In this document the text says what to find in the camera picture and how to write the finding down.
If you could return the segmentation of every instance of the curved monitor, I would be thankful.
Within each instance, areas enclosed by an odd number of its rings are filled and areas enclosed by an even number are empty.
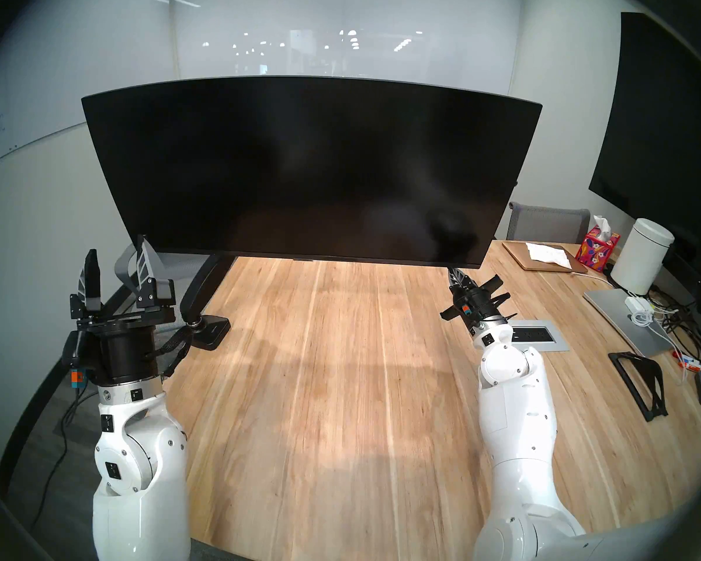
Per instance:
[[[148,84],[83,107],[127,231],[158,251],[471,268],[541,109],[297,76]]]

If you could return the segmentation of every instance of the gray chair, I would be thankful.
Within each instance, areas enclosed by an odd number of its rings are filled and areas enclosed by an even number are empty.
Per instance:
[[[511,219],[506,238],[514,241],[581,243],[587,234],[588,209],[553,209],[509,203]]]

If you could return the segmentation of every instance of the computer monitor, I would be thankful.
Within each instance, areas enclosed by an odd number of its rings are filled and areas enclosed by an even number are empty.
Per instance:
[[[664,266],[701,312],[701,62],[642,13],[621,14],[615,96],[589,188],[672,232]]]
[[[539,104],[382,80],[254,76],[83,98],[131,237],[225,251],[477,268]]]

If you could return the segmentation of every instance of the black label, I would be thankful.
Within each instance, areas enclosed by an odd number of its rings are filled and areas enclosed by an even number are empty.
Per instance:
[[[107,474],[111,479],[122,480],[122,475],[119,474],[119,467],[113,462],[105,462],[107,465]]]
[[[102,414],[102,432],[114,432],[114,419],[111,414]]]

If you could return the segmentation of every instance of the tissue box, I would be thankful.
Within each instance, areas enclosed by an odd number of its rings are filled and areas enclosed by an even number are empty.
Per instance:
[[[608,258],[610,258],[610,254],[615,249],[620,235],[611,233],[608,241],[600,241],[597,238],[598,235],[599,227],[595,225],[579,246],[579,250],[576,252],[576,260],[595,271],[602,271]]]

